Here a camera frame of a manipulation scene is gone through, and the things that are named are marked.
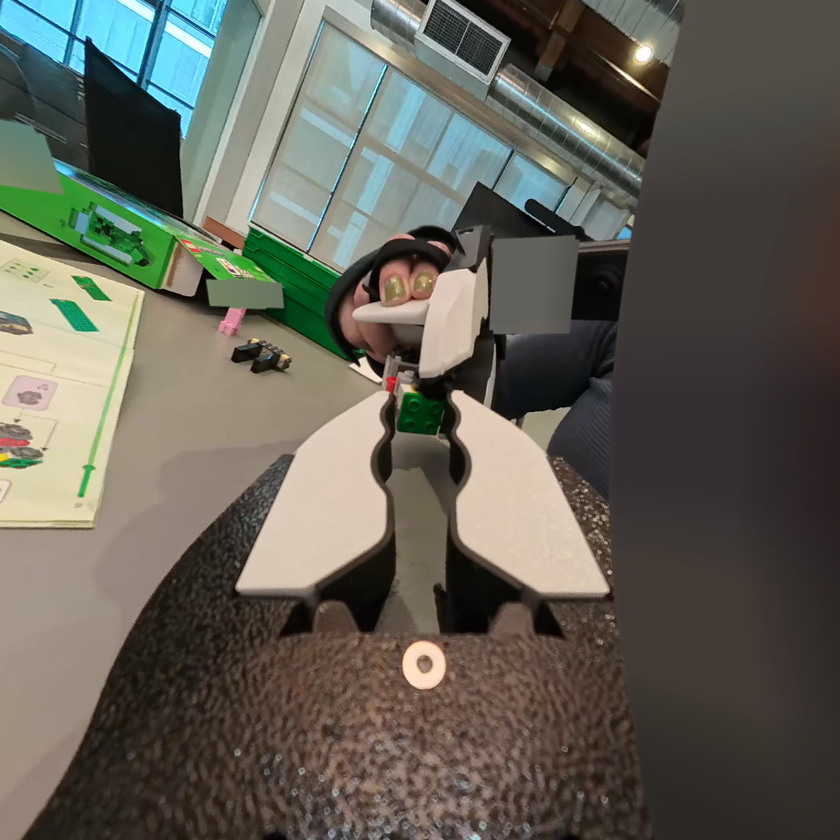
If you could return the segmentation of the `person's right forearm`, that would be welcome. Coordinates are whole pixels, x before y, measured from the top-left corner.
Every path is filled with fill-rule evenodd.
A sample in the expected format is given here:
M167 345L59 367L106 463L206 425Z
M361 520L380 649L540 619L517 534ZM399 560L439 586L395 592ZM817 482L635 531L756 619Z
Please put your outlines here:
M567 408L609 423L617 324L574 320L563 334L520 334L507 341L493 403L509 419Z

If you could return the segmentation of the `glass partition windows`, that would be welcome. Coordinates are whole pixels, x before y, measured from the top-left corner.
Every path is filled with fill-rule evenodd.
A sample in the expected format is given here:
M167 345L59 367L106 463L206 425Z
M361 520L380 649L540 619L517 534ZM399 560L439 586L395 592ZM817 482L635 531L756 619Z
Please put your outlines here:
M322 23L250 222L344 269L394 234L452 228L477 184L593 239L629 236L630 211L602 188L563 165L552 173Z

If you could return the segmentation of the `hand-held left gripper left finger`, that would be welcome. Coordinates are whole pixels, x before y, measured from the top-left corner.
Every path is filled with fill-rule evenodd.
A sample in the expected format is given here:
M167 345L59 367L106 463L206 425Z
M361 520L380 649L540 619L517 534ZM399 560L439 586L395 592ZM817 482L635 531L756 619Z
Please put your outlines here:
M373 394L294 454L236 583L239 595L312 599L394 535L395 398Z

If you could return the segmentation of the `blue-tinted exterior window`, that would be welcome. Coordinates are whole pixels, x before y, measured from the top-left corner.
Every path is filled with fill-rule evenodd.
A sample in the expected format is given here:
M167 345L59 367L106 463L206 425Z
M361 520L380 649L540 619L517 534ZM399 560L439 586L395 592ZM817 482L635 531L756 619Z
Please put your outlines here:
M79 73L90 40L187 132L226 1L2 1L10 35Z

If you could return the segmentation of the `person's dark sweater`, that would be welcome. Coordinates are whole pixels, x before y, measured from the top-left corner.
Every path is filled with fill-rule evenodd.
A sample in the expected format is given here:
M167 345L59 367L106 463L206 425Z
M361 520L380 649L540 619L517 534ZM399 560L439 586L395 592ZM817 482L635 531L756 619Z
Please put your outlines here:
M610 498L613 374L592 377L549 441L548 453L562 458L605 500Z

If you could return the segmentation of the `white air vent grille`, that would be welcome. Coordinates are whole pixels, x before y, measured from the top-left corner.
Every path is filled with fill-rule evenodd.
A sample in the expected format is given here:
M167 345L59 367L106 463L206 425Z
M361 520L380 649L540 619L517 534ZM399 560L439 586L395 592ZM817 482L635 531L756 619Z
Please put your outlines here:
M447 79L486 96L511 39L457 2L427 3L414 36L419 58Z

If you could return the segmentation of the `pale green instruction booklet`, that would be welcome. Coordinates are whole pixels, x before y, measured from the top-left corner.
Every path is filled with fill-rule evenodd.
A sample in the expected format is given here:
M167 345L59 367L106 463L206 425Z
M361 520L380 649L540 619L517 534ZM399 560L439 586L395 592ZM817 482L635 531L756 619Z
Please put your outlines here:
M1 526L96 525L144 292L2 241Z

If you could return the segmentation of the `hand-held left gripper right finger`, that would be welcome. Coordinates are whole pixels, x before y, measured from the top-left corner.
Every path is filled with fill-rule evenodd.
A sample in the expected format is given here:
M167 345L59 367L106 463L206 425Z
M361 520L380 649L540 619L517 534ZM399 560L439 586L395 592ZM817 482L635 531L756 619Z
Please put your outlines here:
M452 392L449 403L450 452L465 460L449 517L454 546L542 600L607 596L604 573L545 452L465 392Z

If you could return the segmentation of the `green and grey brick assembly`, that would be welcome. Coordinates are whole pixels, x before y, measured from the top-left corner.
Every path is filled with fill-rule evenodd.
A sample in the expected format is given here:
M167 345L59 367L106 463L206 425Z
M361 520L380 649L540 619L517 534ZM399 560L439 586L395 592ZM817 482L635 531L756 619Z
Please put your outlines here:
M423 379L417 360L408 353L398 353L384 362L382 387L395 398L398 432L440 434L448 396L444 380Z

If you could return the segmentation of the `grey desk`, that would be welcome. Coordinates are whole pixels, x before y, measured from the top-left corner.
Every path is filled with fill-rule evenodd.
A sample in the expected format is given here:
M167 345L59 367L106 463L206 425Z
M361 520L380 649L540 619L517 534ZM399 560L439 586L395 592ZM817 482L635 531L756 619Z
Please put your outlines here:
M293 365L251 374L230 361L219 319L197 299L147 293L96 528L2 531L2 838L25 835L56 788L173 564L281 455L373 392L259 315L245 337Z

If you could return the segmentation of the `green storage bin stack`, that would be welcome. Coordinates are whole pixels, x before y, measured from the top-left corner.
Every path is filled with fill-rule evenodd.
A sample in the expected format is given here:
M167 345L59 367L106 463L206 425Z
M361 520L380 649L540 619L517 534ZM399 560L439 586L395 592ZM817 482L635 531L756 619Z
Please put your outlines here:
M248 231L243 254L282 285L283 308L270 309L268 313L289 329L343 358L324 314L330 291L340 274L255 226Z

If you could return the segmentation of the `green toy box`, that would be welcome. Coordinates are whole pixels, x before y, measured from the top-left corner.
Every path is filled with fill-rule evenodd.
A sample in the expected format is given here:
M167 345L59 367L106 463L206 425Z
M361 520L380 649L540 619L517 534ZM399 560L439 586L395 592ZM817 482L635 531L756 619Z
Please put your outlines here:
M196 294L230 253L202 229L76 167L55 161L61 192L1 187L1 208L153 290Z

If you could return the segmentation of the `person's right hand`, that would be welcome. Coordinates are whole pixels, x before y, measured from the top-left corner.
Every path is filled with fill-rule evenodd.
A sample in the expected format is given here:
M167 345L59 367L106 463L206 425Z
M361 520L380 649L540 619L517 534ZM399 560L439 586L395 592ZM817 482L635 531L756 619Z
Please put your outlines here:
M361 351L371 367L382 371L390 355L400 355L412 360L419 352L419 342L394 333L390 323L357 322L354 312L371 302L370 289L377 288L379 302L387 308L399 308L414 300L432 296L438 276L448 265L455 250L455 238L442 228L417 227L406 234L396 234L391 241L419 238L427 243L423 250L406 249L397 255L388 252L392 259L385 261L382 252L359 259L349 268L330 292L325 316L333 340L349 358Z

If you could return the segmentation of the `silver ventilation duct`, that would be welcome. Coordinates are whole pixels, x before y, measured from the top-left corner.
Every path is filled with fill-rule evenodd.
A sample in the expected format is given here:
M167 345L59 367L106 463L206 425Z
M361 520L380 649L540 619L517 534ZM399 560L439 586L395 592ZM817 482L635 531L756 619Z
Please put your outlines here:
M371 27L419 58L414 36L427 3L373 1ZM603 186L615 205L634 205L641 192L644 159L504 58L483 98L452 82L484 102L537 144Z

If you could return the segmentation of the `small black brick model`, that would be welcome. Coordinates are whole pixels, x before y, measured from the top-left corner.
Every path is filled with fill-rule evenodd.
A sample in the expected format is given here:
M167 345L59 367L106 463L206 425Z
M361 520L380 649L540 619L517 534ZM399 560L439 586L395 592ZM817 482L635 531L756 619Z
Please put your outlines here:
M236 364L249 362L250 371L255 374L287 371L292 363L288 353L261 339L252 339L235 347L230 360Z

